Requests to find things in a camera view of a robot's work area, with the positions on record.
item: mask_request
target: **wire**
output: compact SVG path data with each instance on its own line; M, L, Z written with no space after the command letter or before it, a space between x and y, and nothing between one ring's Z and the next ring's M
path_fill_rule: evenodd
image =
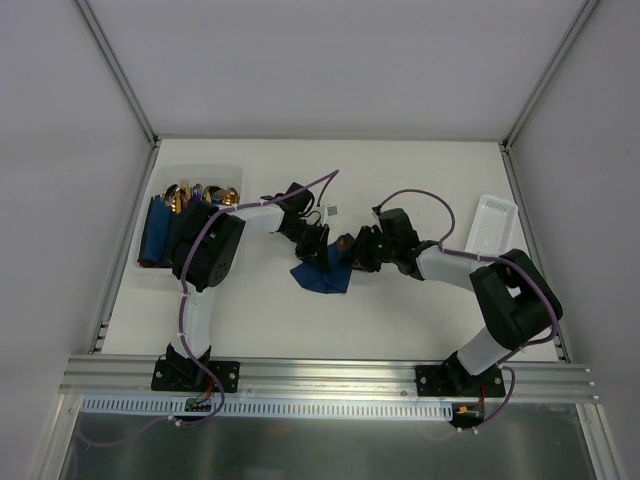
M96 447L96 448L111 448L111 447L117 447L119 445L126 445L132 442L133 440L135 440L136 438L138 438L140 435L142 435L144 432L149 430L154 425L162 421L165 421L165 422L170 421L169 417L167 417L166 415L162 417L156 417L153 420L151 420L149 423L144 425L142 428L140 428L138 431L134 432L132 435L129 435L126 438L123 438L121 440L116 440L115 442L95 442L93 440L89 440L87 437L84 436L84 433L82 433L82 429L80 428L82 416L83 416L82 414L78 416L78 423L76 425L76 436L80 440L82 440L84 443L89 445L90 447Z
M504 400L502 401L500 406L498 406L498 408L496 408L491 415L486 417L482 421L482 423L476 427L476 429L479 429L480 427L484 428L488 423L491 423L500 414L500 412L505 409L505 407L509 403L509 400L511 400L511 397L513 396L513 390L516 388L516 372L513 368L507 365L501 365L500 368L508 371L511 374L511 384L509 385L509 391L507 392L507 395L504 397Z
M316 203L316 197L313 195L313 192L309 192L309 193L311 194L311 200L307 204L307 208L305 208L304 212L302 212L303 217L306 217L311 213L311 210L313 209L313 204Z
M196 397L195 403L200 404L200 403L206 402L211 397L212 392L213 392L213 381L209 378L209 386L204 392L202 392L200 395Z
M471 408L482 407L482 411L484 412L484 401L486 398L487 398L487 390L484 387L484 385L482 385L482 396L480 397L480 401Z
M422 195L426 195L428 197L436 199L438 202L440 202L444 206L444 208L447 209L447 212L449 212L449 217L451 219L451 227L449 228L449 231L447 233L445 233L442 236L442 238L440 239L439 244L440 244L440 246L442 246L442 242L444 242L447 238L449 238L451 236L451 234L453 233L453 231L455 230L455 228L456 228L456 216L453 213L453 209L451 208L451 205L449 205L444 198L436 195L435 193L431 193L431 192L428 192L426 190L420 190L420 189L417 189L417 188L405 188L403 190L398 190L397 192L394 192L391 195L389 195L382 202L380 202L380 204L374 210L381 209L382 207L385 206L385 204L389 200L391 200L394 197L397 197L401 193L420 193Z
M316 203L316 207L320 206L320 202L322 201L322 197L324 196L325 190L327 189L331 181L336 177L339 171L340 170L335 170L334 172L329 174L330 176L327 179L327 183L325 183L324 186L322 187L322 190L320 190L320 195L318 196L318 203Z

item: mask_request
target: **aluminum frame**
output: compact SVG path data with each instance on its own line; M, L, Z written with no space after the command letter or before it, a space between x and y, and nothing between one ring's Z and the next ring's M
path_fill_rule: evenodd
M111 44L109 43L109 39L104 33L102 25L98 21L89 0L71 0L78 11L78 15L82 19L85 27L89 31L89 34L94 40L100 55L104 59L113 79L115 80L118 88L122 92L125 101L129 105L131 113L133 114L136 122L138 122L138 126L142 130L143 135L146 137L147 141L150 145L155 145L157 141L157 135L155 134L151 123L149 123L149 119L147 115L144 113L142 109L142 105L138 100L135 92L133 91L133 87L131 87L131 83L129 83L129 79L127 75L124 73L122 69L122 65L118 60Z
M74 355L69 360L61 393L166 395L153 392L151 378L157 357ZM240 382L234 397L270 399L388 400L416 402L416 365L434 361L354 361L233 358L240 362ZM516 372L514 403L595 404L591 370L585 365L544 362L510 363ZM510 384L509 375L504 376ZM475 398L437 397L441 401ZM501 402L502 399L487 399Z
M502 161L504 163L504 169L507 172L507 179L509 180L509 187L511 188L513 199L516 205L518 205L518 216L520 217L520 224L522 225L522 231L524 233L524 239L527 244L527 249L529 250L529 256L531 257L531 261L540 271L540 273L542 273L542 275L546 277L543 257L540 254L540 249L538 248L538 245L536 243L533 228L531 226L531 220L529 218L529 213L527 210L527 205L520 188L520 183L518 182L518 176L515 170L513 159L511 158L509 149L504 146L500 146L500 153L502 154ZM567 333L564 325L565 322L559 323L557 337L558 341L555 345L558 353L558 359L564 360L566 362L571 362L571 347L569 341L567 340Z
M109 270L109 277L105 289L100 296L96 326L91 337L88 353L99 351L107 334L109 320L111 319L111 313L113 312L113 307L116 303L116 297L118 296L118 290L120 289L120 283L122 282L122 276L124 275L124 269L127 264L127 254L129 252L131 239L133 238L133 231L135 229L136 219L138 218L138 211L142 206L144 192L147 189L147 183L149 183L151 172L156 164L159 149L160 142L157 142L153 148L149 150L145 165L142 169L140 181L138 182L137 190L132 196L131 209L127 213L125 230L120 242L118 243L117 252Z
M549 88L551 82L560 70L560 67L567 59L569 53L576 43L576 40L580 37L580 34L589 24L589 21L593 17L593 14L596 12L602 2L603 0L585 0L580 7L580 10L578 10L578 12L576 13L576 16L571 22L571 25L569 25L569 28L562 37L562 40L560 40L560 44L549 59L549 62L542 72L542 75L536 82L535 87L533 87L533 91L522 107L518 118L513 124L513 127L511 127L511 131L507 135L507 138L504 140L507 152L510 152L511 147L517 140L518 136L526 127L527 122L535 112L535 109L542 99L544 93L547 91L547 88Z

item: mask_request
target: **white plastic tray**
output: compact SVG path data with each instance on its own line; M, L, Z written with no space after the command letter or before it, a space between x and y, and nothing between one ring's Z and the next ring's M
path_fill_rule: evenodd
M482 195L465 250L482 255L501 255L509 250L518 206L493 195Z
M233 187L240 195L242 202L243 170L238 165L226 163L193 163L180 165L161 165L151 172L149 183L144 194L144 201L138 212L138 220L133 231L131 246L129 247L128 268L135 273L143 275L171 276L170 268L143 268L138 264L140 240L144 222L147 217L147 209L151 197L161 194L166 187L173 183L186 180L189 185L201 183L203 186L219 185L222 188Z

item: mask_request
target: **blue object in bin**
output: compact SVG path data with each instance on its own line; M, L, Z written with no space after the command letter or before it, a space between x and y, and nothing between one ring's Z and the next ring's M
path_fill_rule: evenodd
M340 265L340 259L344 257L349 249L338 252L337 242L329 245L329 273L322 273L317 268L308 263L301 263L291 270L291 275L298 284L312 292L318 293L347 293L349 281L351 280L351 267Z
M143 267L157 267L164 258L164 248L169 235L171 208L164 204L160 196L149 203L147 221L140 241L138 263Z

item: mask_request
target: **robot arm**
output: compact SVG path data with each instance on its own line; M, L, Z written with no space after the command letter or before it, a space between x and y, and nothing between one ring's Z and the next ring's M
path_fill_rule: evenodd
M302 189L293 183L287 193ZM187 293L183 314L183 333L177 332L166 351L165 372L183 387L200 385L204 373L190 360L181 337L195 358L205 363L211 351L210 324L216 287L231 270L236 250L242 238L263 233L282 233L296 244L296 256L316 268L328 271L327 228L310 225L303 212L313 197L304 190L293 197L266 206L256 206L223 213L213 222L208 234L200 242L186 272ZM183 268L203 225L218 212L218 207L207 202L190 204L180 215L176 226L179 232L171 239L172 273L182 278Z
M501 263L443 253L437 242L421 242L402 209L378 215L380 228L362 227L348 259L354 268L369 272L382 263L416 280L435 280L469 290L476 295L485 327L451 355L430 382L446 383L447 391L461 392L499 360L519 349L551 325L549 314L531 286ZM535 282L560 319L562 306L521 250L501 257L519 266Z

